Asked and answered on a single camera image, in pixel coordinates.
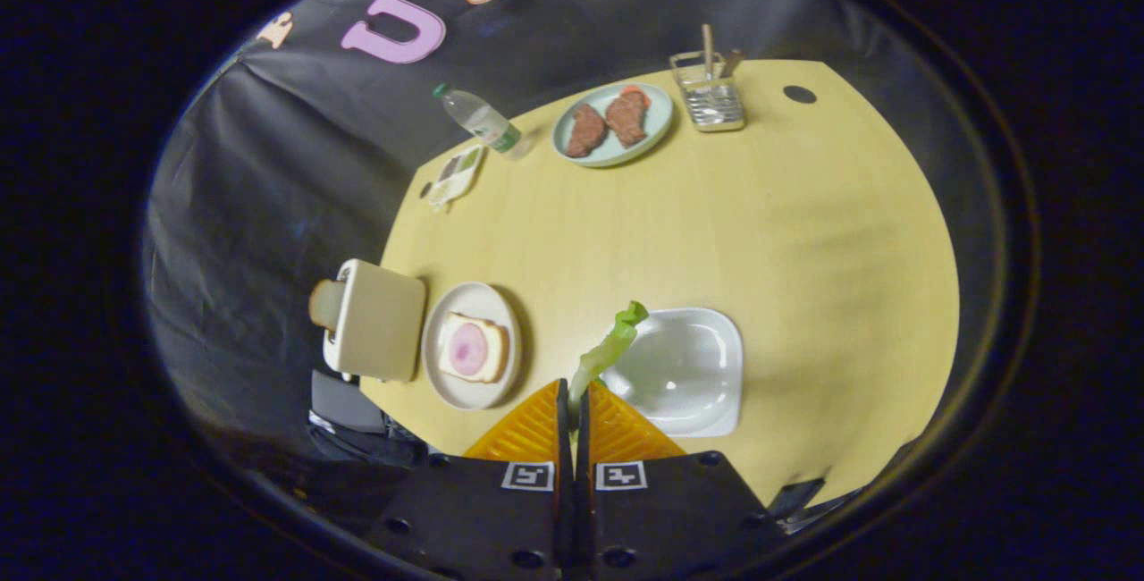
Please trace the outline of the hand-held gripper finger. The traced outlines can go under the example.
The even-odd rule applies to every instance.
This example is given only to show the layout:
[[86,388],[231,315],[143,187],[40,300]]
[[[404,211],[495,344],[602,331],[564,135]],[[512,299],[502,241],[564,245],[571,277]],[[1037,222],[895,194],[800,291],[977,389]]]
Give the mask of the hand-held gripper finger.
[[464,453],[413,468],[368,543],[447,580],[559,580],[573,551],[569,383],[519,401]]
[[572,556],[585,580],[722,580],[786,531],[717,449],[686,453],[591,384],[579,403]]

